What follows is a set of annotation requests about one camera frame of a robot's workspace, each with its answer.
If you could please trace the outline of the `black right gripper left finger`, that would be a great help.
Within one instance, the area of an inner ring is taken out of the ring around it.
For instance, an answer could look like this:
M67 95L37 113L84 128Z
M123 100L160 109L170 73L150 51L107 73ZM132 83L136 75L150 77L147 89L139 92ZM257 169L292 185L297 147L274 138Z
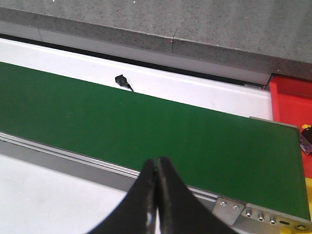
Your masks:
M90 234L154 234L156 229L155 164L144 162L124 199Z

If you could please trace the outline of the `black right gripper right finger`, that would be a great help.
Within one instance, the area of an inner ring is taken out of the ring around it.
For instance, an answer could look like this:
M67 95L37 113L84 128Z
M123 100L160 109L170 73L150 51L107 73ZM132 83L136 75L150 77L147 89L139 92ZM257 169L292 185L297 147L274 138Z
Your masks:
M156 199L162 234L235 234L187 188L167 157L159 157Z

